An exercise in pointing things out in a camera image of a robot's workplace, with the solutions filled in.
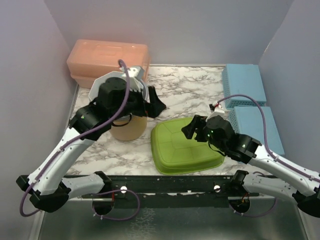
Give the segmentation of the blue-grey round bin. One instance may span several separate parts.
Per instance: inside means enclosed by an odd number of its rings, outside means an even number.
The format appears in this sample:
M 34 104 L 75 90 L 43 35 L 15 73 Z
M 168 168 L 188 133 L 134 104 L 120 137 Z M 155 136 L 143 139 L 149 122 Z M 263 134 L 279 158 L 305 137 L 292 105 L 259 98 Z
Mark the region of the blue-grey round bin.
M 148 90 L 148 85 L 142 80 L 139 79 L 139 86 L 142 92 L 142 97 L 144 100 L 148 100 L 149 97 L 149 90 Z M 121 117 L 116 118 L 114 121 L 127 121 L 130 119 L 130 117 L 132 116 L 132 114 L 127 114 L 127 115 L 123 115 Z

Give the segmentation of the white faceted bin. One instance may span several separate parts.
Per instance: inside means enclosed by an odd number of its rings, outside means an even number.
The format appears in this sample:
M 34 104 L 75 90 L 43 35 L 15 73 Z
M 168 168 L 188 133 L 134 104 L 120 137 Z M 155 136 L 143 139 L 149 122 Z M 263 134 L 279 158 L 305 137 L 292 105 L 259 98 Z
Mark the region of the white faceted bin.
M 98 96 L 100 85 L 103 84 L 109 78 L 120 78 L 124 81 L 127 81 L 127 76 L 122 71 L 112 71 L 110 73 L 107 73 L 107 74 L 97 78 L 93 82 L 93 85 L 92 85 L 92 87 L 89 91 L 89 94 L 88 94 L 88 98 L 90 101 L 93 101 Z M 139 81 L 136 81 L 133 84 L 130 83 L 130 91 L 142 93 L 142 90 L 140 89 Z

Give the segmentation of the large blue perforated basket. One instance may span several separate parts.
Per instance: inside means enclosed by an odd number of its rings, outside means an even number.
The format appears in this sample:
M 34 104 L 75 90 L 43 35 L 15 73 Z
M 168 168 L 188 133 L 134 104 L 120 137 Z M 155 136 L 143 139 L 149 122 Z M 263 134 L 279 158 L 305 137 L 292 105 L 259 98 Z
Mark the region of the large blue perforated basket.
M 250 99 L 238 96 L 239 94 L 253 98 L 260 106 L 266 104 L 267 99 L 258 65 L 228 63 L 221 73 L 221 78 L 224 96 L 233 96 L 224 101 L 226 108 L 256 105 Z

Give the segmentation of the green plastic tray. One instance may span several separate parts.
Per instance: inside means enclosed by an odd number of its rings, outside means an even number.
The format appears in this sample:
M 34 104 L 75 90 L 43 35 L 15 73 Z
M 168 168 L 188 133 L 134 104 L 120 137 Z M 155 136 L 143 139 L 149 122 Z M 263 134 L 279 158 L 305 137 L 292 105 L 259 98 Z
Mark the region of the green plastic tray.
M 206 142 L 186 139 L 181 131 L 191 117 L 175 118 L 158 123 L 151 131 L 150 145 L 158 172 L 180 175 L 219 167 L 225 157 Z

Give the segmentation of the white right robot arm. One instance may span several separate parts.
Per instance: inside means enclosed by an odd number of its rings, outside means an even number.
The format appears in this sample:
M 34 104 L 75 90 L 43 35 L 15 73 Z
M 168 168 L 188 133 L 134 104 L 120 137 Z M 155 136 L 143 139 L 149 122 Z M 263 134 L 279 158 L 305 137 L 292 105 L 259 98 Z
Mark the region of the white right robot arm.
M 195 115 L 181 131 L 187 139 L 213 145 L 232 160 L 258 167 L 273 175 L 269 178 L 238 170 L 229 184 L 234 195 L 264 194 L 296 204 L 302 212 L 312 217 L 320 216 L 318 172 L 267 152 L 260 141 L 236 133 L 231 124 L 221 116 L 207 119 L 205 116 Z

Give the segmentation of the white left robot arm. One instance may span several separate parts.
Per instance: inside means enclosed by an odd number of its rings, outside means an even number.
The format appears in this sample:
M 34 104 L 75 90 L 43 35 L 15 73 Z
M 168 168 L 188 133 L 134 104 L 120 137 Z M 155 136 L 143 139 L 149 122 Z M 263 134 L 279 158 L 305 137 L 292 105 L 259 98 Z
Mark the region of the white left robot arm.
M 95 97 L 79 108 L 65 133 L 47 159 L 33 173 L 21 175 L 16 183 L 32 205 L 47 213 L 60 209 L 69 199 L 97 194 L 103 198 L 111 190 L 111 180 L 102 172 L 76 178 L 65 174 L 78 157 L 124 116 L 156 118 L 166 109 L 155 87 L 149 86 L 149 100 L 141 90 L 130 90 L 126 80 L 109 77 L 92 87 Z

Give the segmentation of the orange round bin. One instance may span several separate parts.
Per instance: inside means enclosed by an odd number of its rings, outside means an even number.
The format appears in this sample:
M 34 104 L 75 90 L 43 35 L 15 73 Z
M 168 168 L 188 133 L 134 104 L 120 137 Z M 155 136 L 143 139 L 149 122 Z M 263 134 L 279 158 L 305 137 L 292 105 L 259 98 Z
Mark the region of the orange round bin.
M 144 133 L 147 121 L 147 117 L 125 116 L 115 120 L 109 132 L 119 141 L 133 141 Z

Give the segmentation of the small blue perforated basket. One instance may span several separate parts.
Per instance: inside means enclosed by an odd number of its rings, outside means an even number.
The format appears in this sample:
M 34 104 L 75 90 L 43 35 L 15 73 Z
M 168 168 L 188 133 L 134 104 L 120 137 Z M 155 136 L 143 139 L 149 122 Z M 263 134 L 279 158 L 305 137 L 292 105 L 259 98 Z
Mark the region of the small blue perforated basket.
M 284 157 L 285 151 L 272 110 L 268 106 L 262 106 L 261 109 L 265 118 L 268 147 Z M 236 106 L 229 112 L 228 120 L 236 133 L 251 136 L 265 144 L 263 118 L 258 107 Z

